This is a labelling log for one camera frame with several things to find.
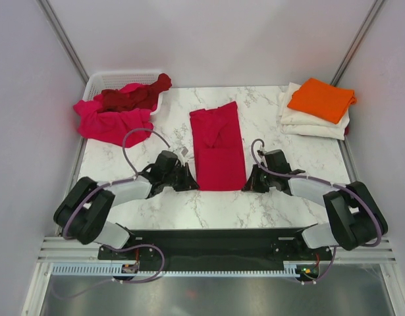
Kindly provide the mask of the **crimson red t shirt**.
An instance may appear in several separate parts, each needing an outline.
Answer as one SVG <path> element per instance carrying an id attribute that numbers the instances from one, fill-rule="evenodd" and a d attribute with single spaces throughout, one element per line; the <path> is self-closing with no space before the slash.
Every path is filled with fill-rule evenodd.
<path id="1" fill-rule="evenodd" d="M 246 164 L 237 103 L 192 111 L 190 125 L 200 190 L 229 192 L 243 189 Z"/>

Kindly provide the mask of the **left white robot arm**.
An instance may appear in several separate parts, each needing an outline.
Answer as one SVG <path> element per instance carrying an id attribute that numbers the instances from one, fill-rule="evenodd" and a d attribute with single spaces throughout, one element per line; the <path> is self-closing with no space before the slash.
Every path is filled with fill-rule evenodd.
<path id="1" fill-rule="evenodd" d="M 113 182 L 80 178 L 55 211 L 54 222 L 63 229 L 66 239 L 83 245 L 103 244 L 120 258 L 131 258 L 136 243 L 125 227 L 107 220 L 110 210 L 130 201 L 153 198 L 166 187 L 176 192 L 197 190 L 199 186 L 185 161 L 187 153 L 185 147 L 163 150 L 154 163 L 132 178 Z"/>

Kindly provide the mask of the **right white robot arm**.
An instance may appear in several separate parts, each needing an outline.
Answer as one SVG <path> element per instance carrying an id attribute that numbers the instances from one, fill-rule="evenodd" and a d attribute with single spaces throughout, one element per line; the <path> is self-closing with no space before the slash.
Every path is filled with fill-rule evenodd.
<path id="1" fill-rule="evenodd" d="M 310 258 L 317 248 L 340 246 L 350 251 L 375 247 L 388 232 L 388 224 L 363 182 L 335 184 L 291 169 L 282 150 L 251 149 L 255 161 L 243 192 L 267 193 L 271 188 L 288 196 L 310 200 L 325 208 L 328 222 L 302 229 L 293 242 L 294 254 Z"/>

